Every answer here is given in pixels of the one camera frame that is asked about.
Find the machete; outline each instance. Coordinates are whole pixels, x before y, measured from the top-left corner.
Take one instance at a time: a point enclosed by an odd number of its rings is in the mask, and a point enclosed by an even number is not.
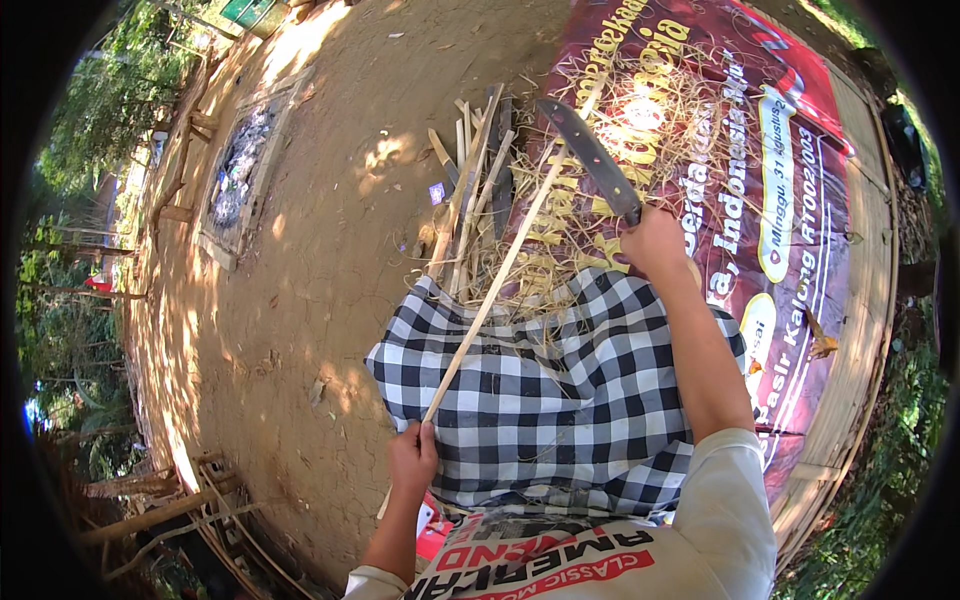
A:
[[[573,108],[552,98],[537,100],[537,108],[560,131],[573,154],[580,158],[613,212],[623,217],[629,227],[635,227],[640,222],[640,199],[630,180],[616,166],[587,123]]]

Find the black and white checkered cloth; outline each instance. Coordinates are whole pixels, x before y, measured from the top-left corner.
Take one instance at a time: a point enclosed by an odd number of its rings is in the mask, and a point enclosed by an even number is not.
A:
[[[434,418],[442,501],[587,516],[675,508],[693,437],[663,304],[646,280],[595,267],[568,288],[576,302],[551,323],[511,323],[495,306],[474,339]],[[739,323],[714,313],[742,370]],[[422,419],[473,314],[427,276],[396,310],[366,364],[397,431]]]

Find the tree trunk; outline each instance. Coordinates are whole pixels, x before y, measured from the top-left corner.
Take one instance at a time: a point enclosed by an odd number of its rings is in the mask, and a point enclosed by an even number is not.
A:
[[[26,246],[26,250],[46,250],[46,251],[62,251],[62,252],[76,252],[79,254],[100,254],[101,256],[130,256],[135,250],[126,249],[126,248],[111,248],[110,246],[98,246],[95,244],[46,244],[46,243],[36,243],[29,244]]]
[[[110,231],[109,229],[89,229],[89,228],[62,228],[54,225],[52,227],[57,231],[71,231],[77,233],[93,233],[94,235],[117,235],[116,231]]]
[[[25,283],[25,287],[30,287],[40,292],[51,292],[53,294],[76,294],[78,296],[92,296],[93,298],[113,298],[120,300],[141,300],[147,298],[146,294],[131,294],[129,292],[105,292],[103,290],[90,289],[85,287],[56,287],[53,285],[36,285]]]
[[[57,444],[78,444],[83,440],[89,440],[90,438],[95,438],[97,436],[111,436],[118,433],[133,433],[136,431],[135,424],[129,425],[115,425],[113,427],[101,427],[100,429],[93,429],[92,431],[71,431],[65,433],[57,438]]]
[[[83,363],[82,365],[77,365],[78,367],[101,367],[103,365],[115,365],[117,363],[122,363],[123,359],[118,358],[116,360],[98,360],[93,363]]]
[[[194,16],[194,15],[188,13],[188,12],[181,11],[180,9],[178,9],[177,7],[175,7],[175,6],[172,5],[172,4],[167,4],[166,2],[160,2],[159,0],[147,0],[147,2],[149,2],[149,3],[151,3],[151,4],[156,4],[157,6],[161,7],[162,9],[166,9],[167,11],[170,11],[172,14],[175,14],[176,16],[181,16],[181,17],[185,18],[185,19],[188,20],[188,21],[193,21],[194,23],[197,23],[198,25],[202,25],[202,26],[206,27],[207,29],[209,29],[209,30],[211,30],[211,31],[214,31],[214,32],[220,34],[221,36],[225,37],[226,39],[229,39],[230,41],[236,41],[236,40],[239,39],[239,37],[235,36],[234,34],[228,32],[228,31],[225,31],[225,30],[220,29],[219,27],[217,27],[217,26],[214,25],[213,23],[207,23],[206,21],[204,21],[203,19],[201,19],[201,18],[199,18],[199,17],[196,17],[196,16]]]
[[[150,479],[145,481],[116,481],[110,479],[84,486],[84,495],[88,498],[116,498],[124,495],[145,493],[152,496],[165,496],[180,488],[176,479]]]

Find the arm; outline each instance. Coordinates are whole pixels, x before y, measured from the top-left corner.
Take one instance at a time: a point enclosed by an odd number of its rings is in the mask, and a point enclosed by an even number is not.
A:
[[[390,441],[389,454],[394,486],[361,564],[393,573],[410,586],[417,562],[417,516],[423,493],[437,472],[433,423],[410,423]]]
[[[693,442],[730,427],[755,431],[743,375],[687,267],[676,217],[645,206],[640,225],[623,233],[620,248],[647,275],[666,307],[677,387]]]

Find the dry leaf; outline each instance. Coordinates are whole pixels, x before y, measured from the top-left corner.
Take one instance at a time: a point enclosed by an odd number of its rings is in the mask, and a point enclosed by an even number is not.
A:
[[[825,336],[813,340],[813,346],[810,348],[810,359],[827,358],[837,350],[836,338]]]
[[[806,306],[804,307],[806,321],[810,324],[810,331],[813,332],[813,346],[810,349],[810,359],[827,358],[837,350],[836,338],[831,338],[824,333],[824,329],[817,323],[813,313]]]
[[[317,408],[317,405],[320,404],[320,400],[324,396],[324,388],[326,387],[326,382],[322,381],[319,377],[313,380],[313,387],[310,388],[310,406],[312,408]]]

